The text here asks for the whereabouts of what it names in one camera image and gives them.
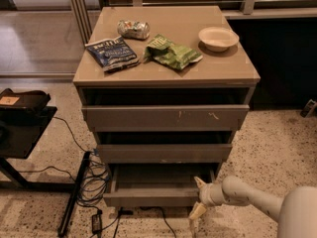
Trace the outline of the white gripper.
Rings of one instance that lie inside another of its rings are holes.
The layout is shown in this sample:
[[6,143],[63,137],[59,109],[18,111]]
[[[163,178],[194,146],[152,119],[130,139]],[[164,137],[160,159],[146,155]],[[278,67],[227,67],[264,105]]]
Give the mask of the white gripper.
[[207,211],[206,206],[220,206],[226,202],[226,197],[220,183],[206,183],[200,177],[195,177],[194,179],[199,188],[201,202],[194,203],[188,216],[190,220],[200,218]]

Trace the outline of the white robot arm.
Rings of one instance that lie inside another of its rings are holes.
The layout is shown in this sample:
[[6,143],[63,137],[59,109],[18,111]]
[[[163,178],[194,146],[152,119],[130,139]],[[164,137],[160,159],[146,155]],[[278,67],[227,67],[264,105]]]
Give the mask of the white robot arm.
[[195,177],[199,201],[189,213],[189,219],[202,216],[208,207],[222,204],[252,205],[277,223],[277,238],[317,238],[317,188],[300,186],[285,197],[278,197],[250,186],[235,176],[221,183],[206,183]]

